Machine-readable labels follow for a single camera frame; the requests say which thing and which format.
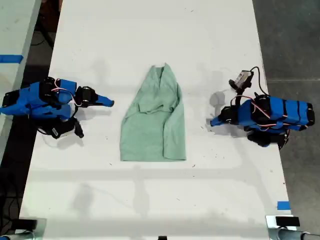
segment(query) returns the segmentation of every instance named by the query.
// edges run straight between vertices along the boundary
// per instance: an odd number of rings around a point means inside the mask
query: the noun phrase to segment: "white table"
[[[187,161],[120,162],[121,121],[165,62],[183,93]],[[79,111],[82,140],[36,136],[20,216],[47,219],[46,240],[268,239],[265,215],[290,214],[276,207],[288,200],[278,147],[206,127],[221,108],[210,102],[229,105],[228,80],[256,65],[266,89],[251,0],[65,0],[50,75],[115,105]]]
[[[5,93],[19,89],[41,0],[0,0],[0,55],[22,55],[20,64],[0,63],[0,104]],[[12,117],[0,114],[0,163]]]

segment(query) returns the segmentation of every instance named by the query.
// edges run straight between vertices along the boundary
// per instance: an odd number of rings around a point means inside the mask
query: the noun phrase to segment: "green shirt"
[[[182,92],[170,66],[152,66],[121,125],[121,161],[186,160]]]

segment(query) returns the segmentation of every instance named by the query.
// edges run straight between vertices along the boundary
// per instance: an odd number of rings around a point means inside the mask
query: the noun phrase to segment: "folded shirt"
[[[182,92],[170,66],[152,66],[121,124],[121,161],[186,160]]]

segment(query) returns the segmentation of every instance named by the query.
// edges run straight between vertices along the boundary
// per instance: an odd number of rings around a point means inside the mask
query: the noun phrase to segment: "blue tape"
[[[290,202],[289,201],[278,201],[278,205],[276,207],[278,210],[290,210]]]
[[[0,64],[19,64],[22,59],[22,55],[0,55]]]

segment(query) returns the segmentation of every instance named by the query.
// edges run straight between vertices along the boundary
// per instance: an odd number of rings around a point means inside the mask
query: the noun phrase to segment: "robotic arm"
[[[257,68],[259,87],[264,93],[255,98],[243,96],[246,88],[251,87]],[[230,80],[230,86],[236,91],[235,104],[222,109],[221,114],[210,121],[211,126],[222,124],[242,125],[250,132],[247,138],[262,147],[277,143],[281,149],[289,139],[290,130],[302,131],[315,124],[315,113],[311,103],[285,100],[265,93],[260,85],[260,70],[256,66],[250,71],[242,71],[236,81]],[[241,98],[248,98],[241,104]]]
[[[69,102],[73,100],[75,112]],[[5,94],[0,113],[5,115],[28,115],[37,130],[58,139],[62,134],[72,131],[84,137],[81,125],[75,118],[78,108],[89,106],[112,107],[114,101],[96,94],[91,87],[79,86],[74,81],[47,77],[29,87]]]

